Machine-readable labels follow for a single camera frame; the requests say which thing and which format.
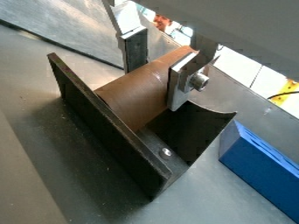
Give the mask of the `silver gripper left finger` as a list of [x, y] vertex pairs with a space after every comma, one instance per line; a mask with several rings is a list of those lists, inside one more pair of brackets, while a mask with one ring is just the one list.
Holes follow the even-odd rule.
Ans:
[[102, 0], [116, 30], [126, 73], [147, 63], [147, 28], [142, 25], [136, 3], [131, 0]]

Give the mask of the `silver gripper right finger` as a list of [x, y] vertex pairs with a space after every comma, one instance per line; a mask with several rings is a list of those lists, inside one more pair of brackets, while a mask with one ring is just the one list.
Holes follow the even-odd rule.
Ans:
[[187, 102], [193, 90], [202, 91], [210, 78], [203, 73], [205, 67], [214, 59], [218, 43], [195, 33], [191, 37], [191, 52], [170, 67], [167, 83], [167, 107], [177, 111]]

